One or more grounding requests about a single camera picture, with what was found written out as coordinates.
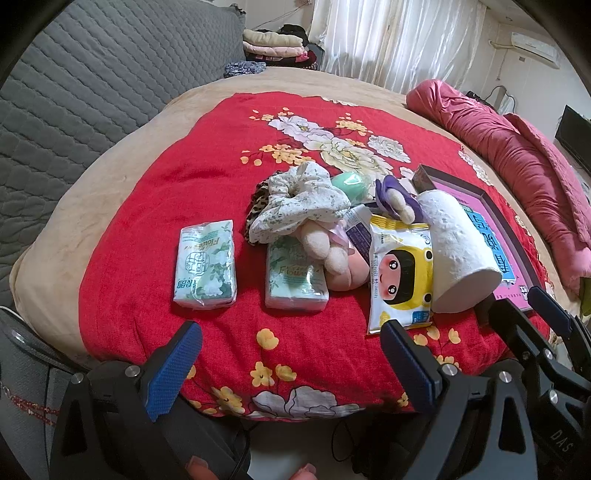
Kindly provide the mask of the person's hand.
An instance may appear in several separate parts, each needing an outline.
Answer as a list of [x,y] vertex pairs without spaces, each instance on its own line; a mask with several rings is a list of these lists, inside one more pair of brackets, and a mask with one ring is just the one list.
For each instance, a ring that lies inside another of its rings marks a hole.
[[[207,462],[197,456],[192,456],[185,467],[187,473],[194,480],[218,480],[214,472],[209,469]],[[304,465],[290,476],[290,480],[317,480],[315,466],[311,464]]]

